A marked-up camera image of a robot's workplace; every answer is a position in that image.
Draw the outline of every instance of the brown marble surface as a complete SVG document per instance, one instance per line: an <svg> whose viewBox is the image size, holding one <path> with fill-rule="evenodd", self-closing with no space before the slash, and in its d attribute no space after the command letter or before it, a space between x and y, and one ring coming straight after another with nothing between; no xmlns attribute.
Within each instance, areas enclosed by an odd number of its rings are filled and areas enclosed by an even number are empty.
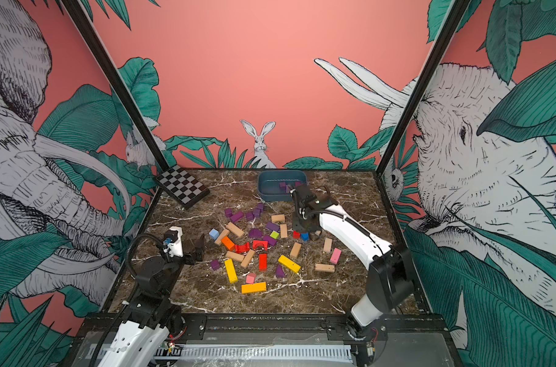
<svg viewBox="0 0 556 367"><path fill-rule="evenodd" d="M234 261L238 282L230 284L224 269L225 246L214 244L208 232L211 228L222 231L228 223L224 215L225 208L245 213L261 201L257 192L258 172L251 171L190 171L205 184L211 193L196 203L192 208L183 210L173 199L162 194L153 215L147 219L146 232L162 237L172 225L182 227L183 242L198 239L206 234L207 248L204 262L186 266L172 291L171 300L181 305L184 312L214 313L340 313L350 309L365 293L367 270L356 256L330 233L323 232L320 238L303 242L297 259L301 265L298 274L284 268L286 278L277 278L274 273L280 255L289 257L295 239L292 237L291 216L292 202L267 202L261 219L247 222L245 218L237 226L245 231L238 239L229 237L236 244L247 242L247 232L259 228L269 234L265 225L273 214L284 214L289 226L289 238L278 239L273 248L268 249L268 269L260 272L258 256L255 256L249 268L242 268ZM312 190L320 195L327 186L332 196L345 210L363 226L377 236L394 243L394 235L386 217L384 205L379 196L371 172L306 172ZM333 239L333 248L341 249L342 254L334 273L317 272L314 264L329 264L331 254L323 252L325 237ZM152 256L159 256L151 243L139 245L133 263L139 269L141 263ZM222 267L213 271L209 264L218 259ZM241 285L249 272L256 273L256 282L266 282L267 291L258 294L242 294ZM119 309L121 301L127 298L133 287L133 279L127 274L121 283L110 312ZM418 313L414 298L410 297L401 305L404 313Z"/></svg>

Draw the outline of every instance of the purple block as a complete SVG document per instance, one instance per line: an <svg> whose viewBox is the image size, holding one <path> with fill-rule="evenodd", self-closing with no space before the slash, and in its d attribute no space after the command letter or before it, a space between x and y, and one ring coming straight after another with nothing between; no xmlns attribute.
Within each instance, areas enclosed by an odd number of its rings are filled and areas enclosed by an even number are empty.
<svg viewBox="0 0 556 367"><path fill-rule="evenodd" d="M257 228L253 228L249 231L250 239L262 239L262 237L264 237L264 232L260 231Z"/></svg>
<svg viewBox="0 0 556 367"><path fill-rule="evenodd" d="M273 247L276 245L276 242L278 242L276 239L271 238L268 235L265 235L264 238L262 239L263 241L268 241L268 245L270 247Z"/></svg>
<svg viewBox="0 0 556 367"><path fill-rule="evenodd" d="M268 222L266 224L266 228L269 229L270 231L276 231L278 233L280 232L280 226L272 222Z"/></svg>
<svg viewBox="0 0 556 367"><path fill-rule="evenodd" d="M210 262L210 267L213 268L213 270L218 270L221 267L221 264L218 262L218 260L212 260Z"/></svg>
<svg viewBox="0 0 556 367"><path fill-rule="evenodd" d="M233 214L229 220L235 223L241 218L243 218L243 212L239 210L237 213Z"/></svg>
<svg viewBox="0 0 556 367"><path fill-rule="evenodd" d="M281 265L278 265L278 267L276 268L276 276L278 278L285 278L286 274L284 274L284 269L282 269Z"/></svg>

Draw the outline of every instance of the natural wood block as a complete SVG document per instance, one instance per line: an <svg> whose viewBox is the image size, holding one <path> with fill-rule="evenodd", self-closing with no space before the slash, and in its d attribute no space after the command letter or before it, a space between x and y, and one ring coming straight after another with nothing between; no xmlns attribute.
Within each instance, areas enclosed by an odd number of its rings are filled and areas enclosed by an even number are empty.
<svg viewBox="0 0 556 367"><path fill-rule="evenodd" d="M335 266L327 264L315 264L315 270L324 272L335 272Z"/></svg>
<svg viewBox="0 0 556 367"><path fill-rule="evenodd" d="M249 263L252 261L253 259L253 255L255 255L256 252L253 250L249 250L249 252L247 253L247 255L245 255L245 257L243 258L243 261L241 262L241 266L243 268L247 268L249 266Z"/></svg>
<svg viewBox="0 0 556 367"><path fill-rule="evenodd" d="M298 257L298 253L300 252L300 247L301 246L302 246L301 244L299 244L298 242L295 242L294 246L292 246L292 251L290 251L290 257L293 257L293 258L296 259Z"/></svg>
<svg viewBox="0 0 556 367"><path fill-rule="evenodd" d="M233 232L233 234L236 235L237 237L242 237L243 234L245 233L244 231L241 231L241 228L239 228L237 225L232 224L230 222L227 223L227 225L225 225L225 228Z"/></svg>
<svg viewBox="0 0 556 367"><path fill-rule="evenodd" d="M225 237L227 237L227 234L229 234L229 230L226 229L226 228L223 229L223 232L221 232L221 234L218 235L217 239L215 240L215 243L216 243L217 245L221 245L221 241L222 241Z"/></svg>

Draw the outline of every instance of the rectangular block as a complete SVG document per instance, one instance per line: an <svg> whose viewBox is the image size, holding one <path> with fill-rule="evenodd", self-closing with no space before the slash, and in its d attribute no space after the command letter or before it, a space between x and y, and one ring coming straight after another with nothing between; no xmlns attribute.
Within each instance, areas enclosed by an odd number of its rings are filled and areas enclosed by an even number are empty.
<svg viewBox="0 0 556 367"><path fill-rule="evenodd" d="M247 253L247 255L245 255L243 261L241 262L241 267L243 268L247 268L249 266L249 263L252 261L253 259L253 255L255 255L256 252L253 250L249 250L249 252Z"/></svg>
<svg viewBox="0 0 556 367"><path fill-rule="evenodd" d="M213 241L214 241L214 240L217 239L219 233L218 233L218 231L217 231L216 229L213 228L212 230L210 230L210 232L208 233L208 235L209 235L210 238L213 239Z"/></svg>
<svg viewBox="0 0 556 367"><path fill-rule="evenodd" d="M256 282L256 274L254 272L247 274L247 277L245 278L245 283L253 284L255 282Z"/></svg>
<svg viewBox="0 0 556 367"><path fill-rule="evenodd" d="M259 254L259 271L268 269L268 254Z"/></svg>
<svg viewBox="0 0 556 367"><path fill-rule="evenodd" d="M287 239L288 238L288 225L287 224L280 224L280 238Z"/></svg>
<svg viewBox="0 0 556 367"><path fill-rule="evenodd" d="M315 270L324 272L335 272L335 266L328 264L315 264Z"/></svg>
<svg viewBox="0 0 556 367"><path fill-rule="evenodd" d="M285 221L286 221L286 217L284 217L283 214L278 214L276 216L272 216L272 223L285 222Z"/></svg>
<svg viewBox="0 0 556 367"><path fill-rule="evenodd" d="M293 257L293 258L296 259L298 257L298 253L300 252L300 247L301 246L302 246L301 244L299 244L298 242L295 242L294 246L292 246L292 251L290 251L290 257Z"/></svg>
<svg viewBox="0 0 556 367"><path fill-rule="evenodd" d="M331 252L331 244L333 244L332 239L325 239L325 245L323 246L323 251L326 253Z"/></svg>
<svg viewBox="0 0 556 367"><path fill-rule="evenodd" d="M233 260L237 260L239 262L241 262L245 259L245 256L233 253L231 251L227 251L227 253L225 254L225 257L228 257L228 258L233 259Z"/></svg>
<svg viewBox="0 0 556 367"><path fill-rule="evenodd" d="M213 268L213 270L218 270L221 267L221 263L218 260L212 260L210 262L210 267Z"/></svg>
<svg viewBox="0 0 556 367"><path fill-rule="evenodd" d="M296 262L288 259L284 255L280 256L280 258L278 259L278 262L281 263L283 266L289 268L290 270L294 271L295 273L298 273L298 271L300 270L300 265L298 265Z"/></svg>
<svg viewBox="0 0 556 367"><path fill-rule="evenodd" d="M233 232L233 234L239 238L243 237L243 235L245 234L245 232L241 231L241 228L239 228L237 225L232 223L227 223L225 225L225 228Z"/></svg>
<svg viewBox="0 0 556 367"><path fill-rule="evenodd" d="M265 291L266 291L266 282L253 283L253 284L243 284L241 286L241 293L242 294L265 292Z"/></svg>
<svg viewBox="0 0 556 367"><path fill-rule="evenodd" d="M272 222L266 223L266 228L269 229L270 231L276 231L276 232L280 230L280 226Z"/></svg>
<svg viewBox="0 0 556 367"><path fill-rule="evenodd" d="M237 213L233 214L229 220L232 221L233 223L237 222L239 219L243 218L244 214L241 210L239 210Z"/></svg>
<svg viewBox="0 0 556 367"><path fill-rule="evenodd" d="M229 283L237 283L237 273L235 272L235 266L233 265L233 260L225 260L225 270L227 271L227 276L229 277Z"/></svg>
<svg viewBox="0 0 556 367"><path fill-rule="evenodd" d="M221 242L223 243L223 245L225 245L225 247L227 247L227 250L229 251L235 250L235 244L230 238L225 237L221 240Z"/></svg>
<svg viewBox="0 0 556 367"><path fill-rule="evenodd" d="M339 250L338 248L334 248L333 255L331 255L331 260L329 261L333 264L336 264L339 262L339 256L341 256L341 250Z"/></svg>
<svg viewBox="0 0 556 367"><path fill-rule="evenodd" d="M221 234L218 235L217 239L215 240L215 243L216 243L217 245L221 245L221 241L222 241L225 237L227 237L227 234L229 234L229 230L226 229L226 228L223 229L223 232L221 232Z"/></svg>

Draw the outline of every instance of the blue block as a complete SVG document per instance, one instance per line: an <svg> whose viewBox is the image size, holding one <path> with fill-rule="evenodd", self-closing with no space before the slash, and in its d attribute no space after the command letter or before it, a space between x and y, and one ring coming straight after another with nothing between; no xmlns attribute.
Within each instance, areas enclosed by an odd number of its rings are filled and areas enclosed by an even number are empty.
<svg viewBox="0 0 556 367"><path fill-rule="evenodd" d="M216 239L218 238L219 233L218 233L218 231L217 231L216 229L213 228L212 230L210 230L210 232L208 233L208 235L209 235L209 236L213 239L213 241L214 241L214 240L216 240Z"/></svg>

